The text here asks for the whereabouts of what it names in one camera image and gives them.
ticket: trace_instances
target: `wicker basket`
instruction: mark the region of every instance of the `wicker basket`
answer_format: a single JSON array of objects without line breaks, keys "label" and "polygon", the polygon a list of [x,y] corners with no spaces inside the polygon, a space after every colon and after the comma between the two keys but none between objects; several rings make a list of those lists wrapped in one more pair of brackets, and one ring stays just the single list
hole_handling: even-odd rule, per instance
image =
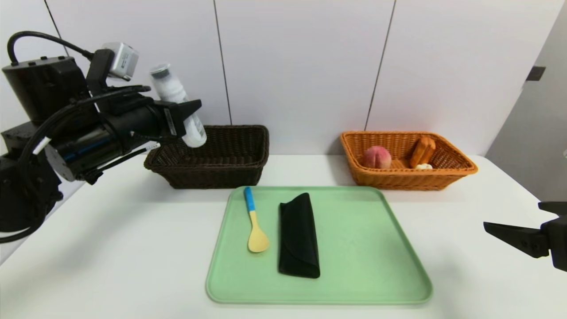
[{"label": "wicker basket", "polygon": [[[435,153],[429,162],[433,170],[409,168],[416,142],[422,136],[435,140]],[[430,132],[344,132],[341,142],[350,173],[358,185],[386,190],[442,190],[478,171],[478,167],[453,144]],[[390,169],[368,169],[361,165],[364,152],[375,145],[390,151]]]},{"label": "wicker basket", "polygon": [[262,125],[205,126],[207,142],[189,148],[182,140],[148,154],[144,167],[173,188],[235,188],[256,185],[268,161],[268,129]]}]

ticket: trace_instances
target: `spoon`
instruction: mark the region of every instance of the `spoon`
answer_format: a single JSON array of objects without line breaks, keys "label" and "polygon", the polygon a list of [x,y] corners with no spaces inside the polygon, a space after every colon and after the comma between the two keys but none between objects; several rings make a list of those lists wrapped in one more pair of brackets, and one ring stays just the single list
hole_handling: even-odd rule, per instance
[{"label": "spoon", "polygon": [[250,187],[244,188],[244,197],[246,198],[248,214],[250,215],[250,220],[252,221],[252,231],[250,232],[250,237],[248,238],[248,250],[253,253],[260,253],[268,249],[268,247],[270,246],[270,241],[268,240],[268,236],[264,234],[264,232],[258,225],[256,207],[254,205],[254,198],[252,197],[252,189]]}]

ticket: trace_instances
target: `white table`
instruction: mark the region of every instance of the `white table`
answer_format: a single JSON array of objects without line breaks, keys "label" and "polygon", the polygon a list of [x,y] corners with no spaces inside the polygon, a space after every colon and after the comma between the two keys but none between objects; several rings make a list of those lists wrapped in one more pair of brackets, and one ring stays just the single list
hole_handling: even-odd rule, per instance
[{"label": "white table", "polygon": [[[205,278],[231,190],[173,190],[139,156],[83,186],[0,267],[0,318],[567,318],[567,273],[483,230],[537,228],[555,215],[471,158],[479,172],[444,191],[384,192],[433,282],[427,304],[212,302]],[[260,181],[350,184],[342,156],[270,156]]]}]

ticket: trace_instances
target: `white bottle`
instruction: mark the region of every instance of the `white bottle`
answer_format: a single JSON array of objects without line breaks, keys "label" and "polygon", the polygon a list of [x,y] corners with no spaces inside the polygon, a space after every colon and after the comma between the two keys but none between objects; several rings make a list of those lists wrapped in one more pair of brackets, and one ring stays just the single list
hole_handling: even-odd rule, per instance
[{"label": "white bottle", "polygon": [[[188,102],[187,93],[178,77],[170,71],[170,64],[160,64],[150,70],[151,81],[159,98],[163,101],[182,103]],[[187,134],[183,141],[188,147],[198,148],[207,141],[203,124],[193,113],[183,121]]]}]

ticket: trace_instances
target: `bread roll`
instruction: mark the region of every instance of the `bread roll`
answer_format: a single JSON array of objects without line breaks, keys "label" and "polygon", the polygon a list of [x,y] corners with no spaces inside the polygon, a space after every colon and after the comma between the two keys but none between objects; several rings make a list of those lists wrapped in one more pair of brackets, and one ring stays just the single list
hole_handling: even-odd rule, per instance
[{"label": "bread roll", "polygon": [[414,169],[419,164],[429,164],[434,152],[435,141],[429,136],[420,138],[416,150],[413,151],[412,159],[409,161],[410,167]]}]

